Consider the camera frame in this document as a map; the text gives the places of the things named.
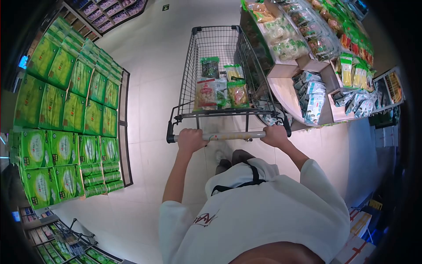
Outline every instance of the metal wire basket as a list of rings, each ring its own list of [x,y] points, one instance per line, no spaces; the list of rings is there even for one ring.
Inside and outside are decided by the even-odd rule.
[[[202,57],[219,57],[218,69],[219,77],[226,78],[226,72],[221,71],[224,65],[240,64],[244,71],[246,85],[249,93],[250,108],[228,108],[217,110],[200,110],[193,111],[195,104],[196,82],[202,78],[202,67],[200,59]],[[259,101],[268,103],[265,109],[259,107]],[[287,135],[291,135],[291,130],[287,117],[283,109],[283,126],[287,131]],[[257,56],[244,35],[242,29],[238,25],[232,26],[215,26],[215,27],[194,27],[190,37],[189,48],[186,56],[185,69],[183,73],[182,85],[180,90],[179,105],[174,107],[167,129],[167,142],[175,142],[173,135],[173,126],[179,124],[184,118],[196,118],[197,128],[199,129],[200,117],[216,117],[216,116],[233,116],[246,115],[245,132],[248,132],[249,115],[269,114],[276,117],[277,112],[274,107],[273,96],[270,86],[265,77]],[[251,141],[254,137],[263,137],[259,135],[245,134],[247,139]],[[204,138],[210,139],[210,135],[204,134]],[[213,139],[226,139],[217,136]]]

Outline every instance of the packaged food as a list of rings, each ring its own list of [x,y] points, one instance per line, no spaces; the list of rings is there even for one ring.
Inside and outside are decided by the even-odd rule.
[[[233,108],[249,108],[249,96],[246,81],[240,80],[227,83],[227,90]]]
[[[220,58],[203,57],[200,62],[202,66],[202,77],[219,78],[218,63],[220,62]]]

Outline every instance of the product box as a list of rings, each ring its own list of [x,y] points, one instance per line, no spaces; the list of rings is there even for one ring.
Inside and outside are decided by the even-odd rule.
[[[54,166],[78,163],[78,134],[64,131],[49,131],[51,155]]]
[[[66,91],[46,84],[40,109],[39,128],[62,130]]]
[[[79,135],[79,162],[81,165],[99,163],[100,139],[98,136]]]
[[[117,111],[104,106],[103,136],[117,137]]]
[[[74,93],[68,93],[63,112],[63,130],[82,133],[87,100]]]
[[[89,84],[88,98],[97,103],[104,103],[104,96],[106,92],[107,78],[104,77],[97,70],[92,73],[91,83]]]
[[[51,138],[47,130],[24,129],[21,132],[20,151],[23,169],[53,166]]]
[[[41,100],[45,82],[25,74],[21,80],[15,107],[14,125],[25,128],[37,128],[40,118]]]
[[[57,166],[54,167],[54,171],[57,182],[57,191],[61,201],[82,196],[84,194],[82,178],[78,166]]]
[[[85,110],[84,134],[101,135],[103,132],[103,106],[88,100]]]
[[[23,170],[25,192],[32,208],[40,209],[60,202],[53,168]]]

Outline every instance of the boxed product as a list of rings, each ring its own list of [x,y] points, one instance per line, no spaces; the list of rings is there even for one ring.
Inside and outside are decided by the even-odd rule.
[[[79,135],[79,162],[81,165],[100,162],[100,140],[97,136]]]
[[[54,167],[57,191],[61,201],[82,196],[84,188],[76,165]]]
[[[62,130],[66,91],[46,84],[41,101],[39,128]]]
[[[27,63],[27,73],[47,81],[47,77],[61,43],[46,32]]]
[[[87,100],[69,92],[63,112],[63,130],[82,133],[84,131],[84,117]]]
[[[54,166],[78,163],[78,134],[64,131],[49,131],[51,155]]]
[[[85,110],[84,134],[101,135],[103,129],[103,106],[88,100]]]
[[[106,83],[107,77],[104,77],[100,72],[94,70],[91,77],[91,83],[89,84],[88,98],[103,104],[106,92]]]
[[[21,80],[15,107],[14,125],[37,128],[45,82],[25,74]]]
[[[25,129],[21,133],[20,152],[23,169],[53,166],[51,138],[47,130]]]
[[[25,193],[32,208],[39,209],[60,202],[53,168],[23,170]]]
[[[103,136],[117,137],[117,111],[104,106]]]

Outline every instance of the snack bag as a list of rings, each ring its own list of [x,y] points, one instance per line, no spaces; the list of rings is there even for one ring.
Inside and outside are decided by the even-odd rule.
[[[46,84],[41,101],[39,128],[62,130],[66,91]]]
[[[78,163],[78,134],[64,131],[49,131],[51,155],[54,166]]]
[[[233,108],[249,108],[249,97],[246,81],[240,80],[227,83],[227,90]]]
[[[220,58],[218,57],[203,57],[200,59],[202,66],[202,77],[206,78],[220,78],[218,71],[218,63]]]
[[[40,118],[41,100],[46,84],[25,74],[21,80],[15,107],[14,125],[37,128]]]

